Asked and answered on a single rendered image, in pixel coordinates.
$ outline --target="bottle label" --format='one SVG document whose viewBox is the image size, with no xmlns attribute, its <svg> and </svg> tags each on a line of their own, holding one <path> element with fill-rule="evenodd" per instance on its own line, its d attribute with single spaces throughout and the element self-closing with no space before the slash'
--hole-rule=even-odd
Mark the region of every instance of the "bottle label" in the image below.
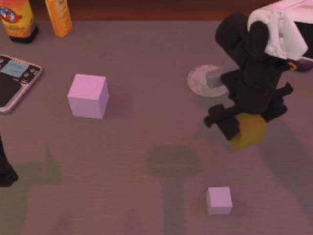
<svg viewBox="0 0 313 235">
<path fill-rule="evenodd" d="M 10 37 L 28 38 L 35 28 L 28 0 L 0 0 L 0 18 Z"/>
</svg>

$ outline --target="robotic arm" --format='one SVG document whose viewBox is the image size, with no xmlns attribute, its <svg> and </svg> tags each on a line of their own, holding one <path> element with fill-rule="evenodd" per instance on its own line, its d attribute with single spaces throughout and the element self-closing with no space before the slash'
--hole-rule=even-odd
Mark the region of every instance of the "robotic arm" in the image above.
<svg viewBox="0 0 313 235">
<path fill-rule="evenodd" d="M 287 111 L 283 97 L 290 84 L 277 89 L 289 60 L 313 61 L 312 0 L 282 0 L 254 11 L 235 13 L 219 25 L 215 39 L 239 66 L 221 76 L 235 105 L 217 105 L 204 119 L 207 127 L 240 113 L 262 115 L 266 122 Z"/>
</svg>

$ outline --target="yellow cube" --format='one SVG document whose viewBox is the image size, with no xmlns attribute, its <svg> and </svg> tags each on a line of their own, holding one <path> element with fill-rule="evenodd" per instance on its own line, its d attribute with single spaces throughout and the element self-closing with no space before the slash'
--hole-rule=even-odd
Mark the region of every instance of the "yellow cube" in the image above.
<svg viewBox="0 0 313 235">
<path fill-rule="evenodd" d="M 236 119 L 240 132 L 229 141 L 235 150 L 256 144 L 262 139 L 267 123 L 261 115 L 241 113 L 236 115 Z"/>
</svg>

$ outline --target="small pink cube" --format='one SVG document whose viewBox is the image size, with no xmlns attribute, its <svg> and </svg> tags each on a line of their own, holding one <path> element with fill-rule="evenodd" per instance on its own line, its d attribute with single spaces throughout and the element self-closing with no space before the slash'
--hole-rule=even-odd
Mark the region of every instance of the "small pink cube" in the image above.
<svg viewBox="0 0 313 235">
<path fill-rule="evenodd" d="M 74 116 L 102 119 L 109 99 L 107 79 L 77 74 L 67 97 Z"/>
<path fill-rule="evenodd" d="M 206 200 L 209 215 L 230 214 L 233 207 L 229 187 L 209 187 Z"/>
</svg>

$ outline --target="device screen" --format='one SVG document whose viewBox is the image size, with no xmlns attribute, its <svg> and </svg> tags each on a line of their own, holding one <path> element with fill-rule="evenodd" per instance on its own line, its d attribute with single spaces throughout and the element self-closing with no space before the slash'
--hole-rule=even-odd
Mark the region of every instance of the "device screen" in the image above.
<svg viewBox="0 0 313 235">
<path fill-rule="evenodd" d="M 313 59 L 313 24 L 303 22 L 295 22 L 295 24 L 308 46 L 308 50 L 305 52 L 303 57 Z"/>
<path fill-rule="evenodd" d="M 29 65 L 20 63 L 15 60 L 10 60 L 0 72 L 5 73 L 9 76 L 20 78 L 23 73 L 28 69 Z"/>
</svg>

